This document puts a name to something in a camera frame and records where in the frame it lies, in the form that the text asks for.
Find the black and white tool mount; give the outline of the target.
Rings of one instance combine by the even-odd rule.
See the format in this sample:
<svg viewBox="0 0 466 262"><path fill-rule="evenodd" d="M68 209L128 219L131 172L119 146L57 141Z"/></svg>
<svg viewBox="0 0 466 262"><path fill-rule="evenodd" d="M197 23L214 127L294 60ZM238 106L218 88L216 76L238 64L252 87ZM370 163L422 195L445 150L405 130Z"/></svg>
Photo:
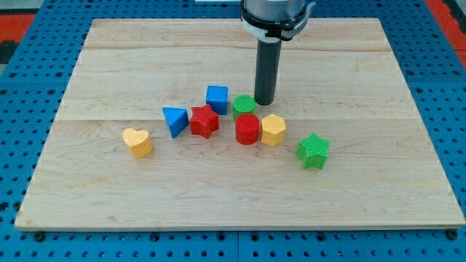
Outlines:
<svg viewBox="0 0 466 262"><path fill-rule="evenodd" d="M241 1L243 28L261 41L290 41L306 27L314 1Z"/></svg>

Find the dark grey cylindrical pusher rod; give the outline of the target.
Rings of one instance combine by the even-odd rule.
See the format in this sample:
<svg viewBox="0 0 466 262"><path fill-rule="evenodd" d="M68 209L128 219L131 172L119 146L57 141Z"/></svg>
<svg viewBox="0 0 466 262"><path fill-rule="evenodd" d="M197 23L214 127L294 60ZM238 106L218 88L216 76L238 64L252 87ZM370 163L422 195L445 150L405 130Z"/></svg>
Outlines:
<svg viewBox="0 0 466 262"><path fill-rule="evenodd" d="M275 99L281 44L258 40L254 99L259 105L268 106Z"/></svg>

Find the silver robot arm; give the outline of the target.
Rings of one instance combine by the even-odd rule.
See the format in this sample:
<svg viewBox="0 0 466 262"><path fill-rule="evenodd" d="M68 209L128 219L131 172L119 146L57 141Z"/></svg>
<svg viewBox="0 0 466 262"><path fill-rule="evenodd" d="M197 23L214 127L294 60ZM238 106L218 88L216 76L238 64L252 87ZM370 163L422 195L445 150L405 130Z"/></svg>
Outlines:
<svg viewBox="0 0 466 262"><path fill-rule="evenodd" d="M315 2L306 0L242 0L243 28L257 38L254 99L268 106L275 99L281 46L307 25Z"/></svg>

